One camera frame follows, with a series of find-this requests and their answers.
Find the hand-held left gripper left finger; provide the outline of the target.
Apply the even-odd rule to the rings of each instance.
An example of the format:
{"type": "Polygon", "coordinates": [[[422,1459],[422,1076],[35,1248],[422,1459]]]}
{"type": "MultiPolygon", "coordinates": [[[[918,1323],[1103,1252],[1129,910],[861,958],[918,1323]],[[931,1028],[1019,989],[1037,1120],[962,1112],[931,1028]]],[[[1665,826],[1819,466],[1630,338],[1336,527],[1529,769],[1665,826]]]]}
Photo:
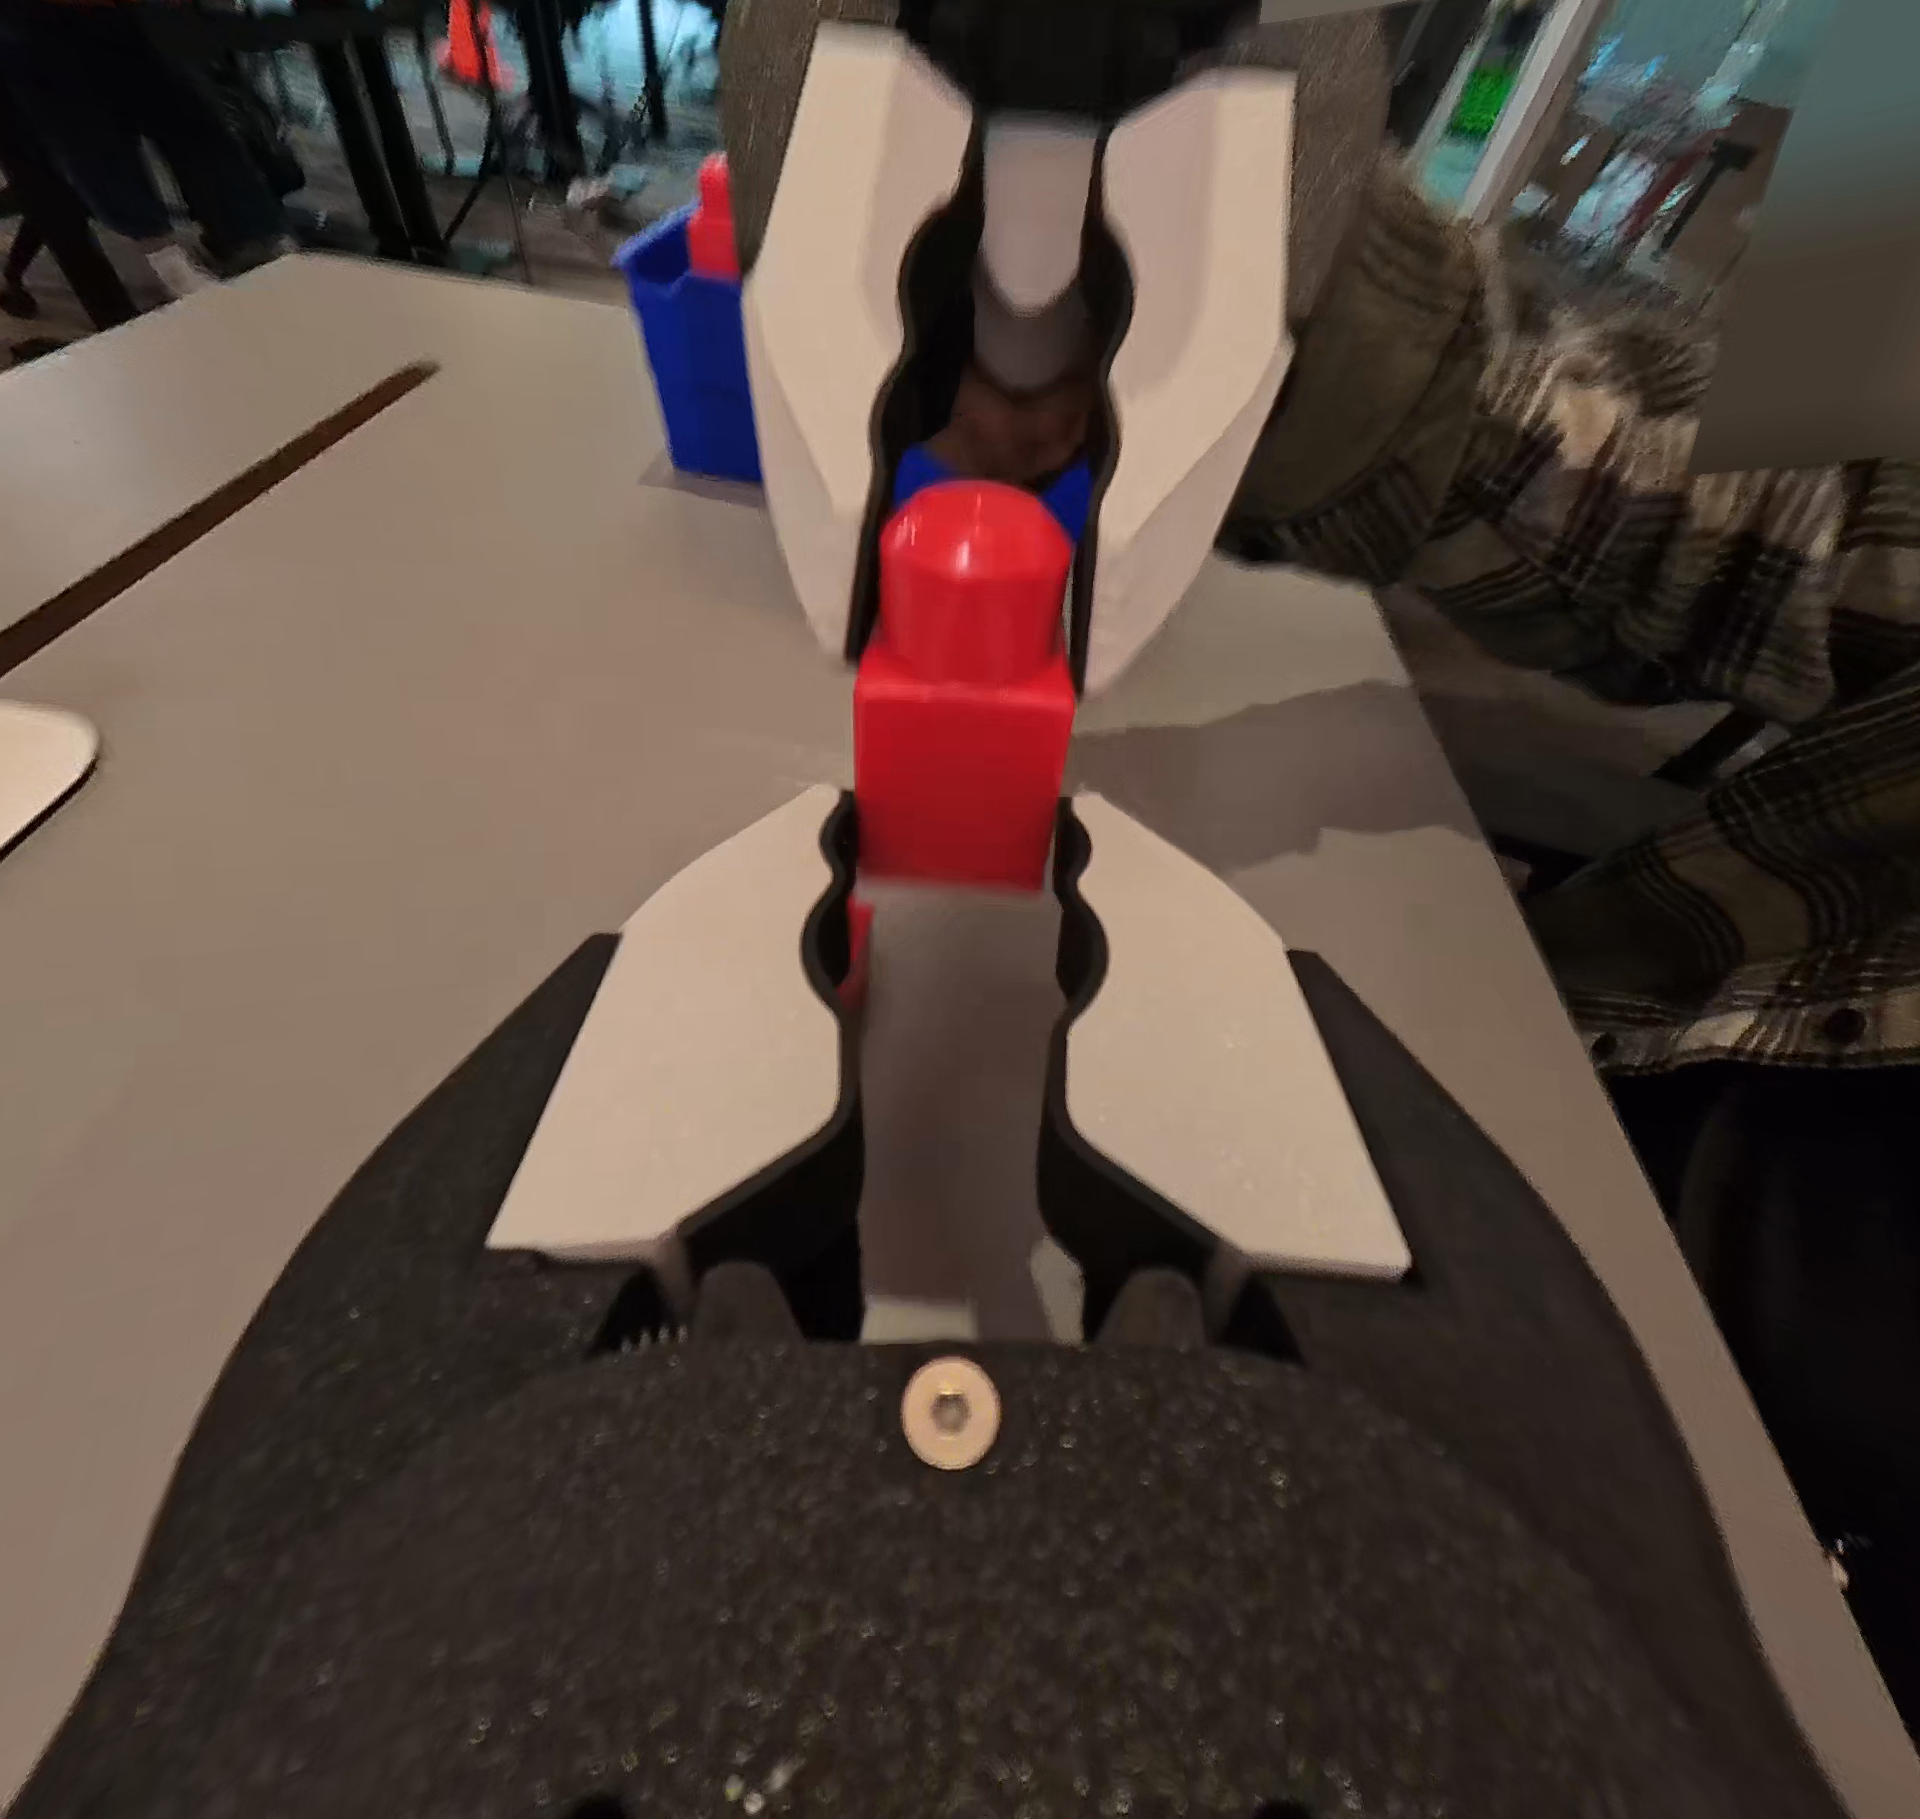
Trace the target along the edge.
{"type": "Polygon", "coordinates": [[[488,1252],[646,1265],[672,1305],[760,1265],[861,1309],[857,804],[826,782],[624,918],[488,1252]]]}

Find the blue plastic bin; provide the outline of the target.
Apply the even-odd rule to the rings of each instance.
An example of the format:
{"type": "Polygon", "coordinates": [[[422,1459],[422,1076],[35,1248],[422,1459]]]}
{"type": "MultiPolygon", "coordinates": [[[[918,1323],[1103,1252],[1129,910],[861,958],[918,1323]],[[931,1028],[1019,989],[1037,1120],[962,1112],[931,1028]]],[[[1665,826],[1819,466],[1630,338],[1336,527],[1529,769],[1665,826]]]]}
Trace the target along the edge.
{"type": "MultiPolygon", "coordinates": [[[[690,272],[690,207],[694,202],[628,237],[615,250],[615,272],[624,277],[655,369],[672,466],[703,479],[760,483],[743,281],[729,286],[690,272]]],[[[918,360],[888,409],[883,510],[905,505],[918,488],[958,479],[927,444],[945,431],[971,356],[971,250],[971,237],[931,246],[927,277],[914,281],[918,360]]]]}

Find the person's legs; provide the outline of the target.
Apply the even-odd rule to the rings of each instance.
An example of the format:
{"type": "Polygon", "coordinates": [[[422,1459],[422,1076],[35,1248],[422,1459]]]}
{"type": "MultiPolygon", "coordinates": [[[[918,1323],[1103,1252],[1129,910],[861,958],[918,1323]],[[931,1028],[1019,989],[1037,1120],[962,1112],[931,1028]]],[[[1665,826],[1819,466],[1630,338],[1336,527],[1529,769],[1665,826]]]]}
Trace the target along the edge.
{"type": "Polygon", "coordinates": [[[127,4],[0,0],[0,66],[88,215],[167,299],[294,250],[281,198],[206,79],[127,4]]]}
{"type": "Polygon", "coordinates": [[[1766,1437],[1854,1595],[1916,1617],[1920,1076],[1604,1076],[1766,1437]]]}

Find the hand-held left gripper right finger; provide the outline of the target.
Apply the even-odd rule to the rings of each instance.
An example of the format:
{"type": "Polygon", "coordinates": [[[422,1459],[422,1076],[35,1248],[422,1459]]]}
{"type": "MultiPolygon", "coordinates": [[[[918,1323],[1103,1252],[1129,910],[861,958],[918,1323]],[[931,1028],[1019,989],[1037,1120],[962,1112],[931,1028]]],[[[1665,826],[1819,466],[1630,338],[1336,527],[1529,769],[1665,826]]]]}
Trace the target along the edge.
{"type": "Polygon", "coordinates": [[[1410,1243],[1283,936],[1081,791],[1054,822],[1054,1248],[1103,1323],[1134,1274],[1230,1318],[1261,1274],[1406,1283],[1410,1243]]]}

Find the person's right hand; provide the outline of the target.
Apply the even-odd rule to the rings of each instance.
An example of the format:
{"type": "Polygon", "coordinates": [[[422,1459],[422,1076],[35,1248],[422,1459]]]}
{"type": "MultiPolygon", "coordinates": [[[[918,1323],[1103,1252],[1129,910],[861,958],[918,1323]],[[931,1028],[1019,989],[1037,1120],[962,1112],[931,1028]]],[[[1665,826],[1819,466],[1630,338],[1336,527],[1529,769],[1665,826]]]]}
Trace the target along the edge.
{"type": "Polygon", "coordinates": [[[1037,391],[1011,391],[980,360],[967,360],[953,413],[927,448],[958,479],[1041,492],[1085,457],[1090,413],[1094,369],[1085,360],[1037,391]]]}

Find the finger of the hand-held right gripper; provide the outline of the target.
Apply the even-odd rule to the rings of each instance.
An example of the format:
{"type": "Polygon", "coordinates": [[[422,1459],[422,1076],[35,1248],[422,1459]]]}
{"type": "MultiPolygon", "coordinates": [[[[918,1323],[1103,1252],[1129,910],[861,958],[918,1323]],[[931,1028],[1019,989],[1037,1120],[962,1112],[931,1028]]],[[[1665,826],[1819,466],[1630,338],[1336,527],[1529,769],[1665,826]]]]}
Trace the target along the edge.
{"type": "Polygon", "coordinates": [[[773,536],[826,655],[848,655],[879,479],[874,413],[905,356],[901,272],[953,202],[971,101],[901,31],[813,35],[743,347],[773,536]]]}
{"type": "Polygon", "coordinates": [[[1081,690],[1103,694],[1195,584],[1283,373],[1296,79],[1217,66],[1120,119],[1098,215],[1129,272],[1107,365],[1081,690]]]}

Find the person's torso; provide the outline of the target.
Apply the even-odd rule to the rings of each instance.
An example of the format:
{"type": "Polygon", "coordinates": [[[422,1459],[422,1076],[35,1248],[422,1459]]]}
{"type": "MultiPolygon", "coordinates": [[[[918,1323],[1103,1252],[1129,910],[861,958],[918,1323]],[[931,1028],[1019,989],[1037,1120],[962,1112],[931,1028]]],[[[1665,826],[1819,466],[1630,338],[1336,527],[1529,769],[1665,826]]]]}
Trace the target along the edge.
{"type": "Polygon", "coordinates": [[[1916,668],[1529,896],[1525,923],[1599,1076],[1916,1068],[1916,668]]]}

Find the person's right forearm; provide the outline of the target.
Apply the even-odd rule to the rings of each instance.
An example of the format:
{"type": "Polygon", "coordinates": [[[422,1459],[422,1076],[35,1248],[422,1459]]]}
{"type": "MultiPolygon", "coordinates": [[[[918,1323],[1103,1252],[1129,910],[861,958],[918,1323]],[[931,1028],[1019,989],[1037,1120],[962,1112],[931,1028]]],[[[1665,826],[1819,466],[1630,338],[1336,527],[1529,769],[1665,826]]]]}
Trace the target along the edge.
{"type": "Polygon", "coordinates": [[[1916,466],[1696,475],[1714,347],[1569,316],[1384,158],[1217,549],[1424,593],[1612,703],[1775,725],[1916,694],[1916,466]]]}

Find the red mega block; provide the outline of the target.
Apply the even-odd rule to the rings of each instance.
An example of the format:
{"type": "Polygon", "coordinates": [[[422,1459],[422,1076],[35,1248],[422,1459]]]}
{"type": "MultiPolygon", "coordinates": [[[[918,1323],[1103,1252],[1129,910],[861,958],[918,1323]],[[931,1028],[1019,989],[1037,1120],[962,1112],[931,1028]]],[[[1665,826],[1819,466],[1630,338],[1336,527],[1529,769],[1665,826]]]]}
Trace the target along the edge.
{"type": "Polygon", "coordinates": [[[1041,496],[909,470],[852,681],[861,888],[1041,892],[1076,716],[1068,576],[1041,496]]]}
{"type": "Polygon", "coordinates": [[[734,176],[725,149],[699,163],[694,207],[685,220],[685,264],[694,277],[738,286],[734,176]]]}

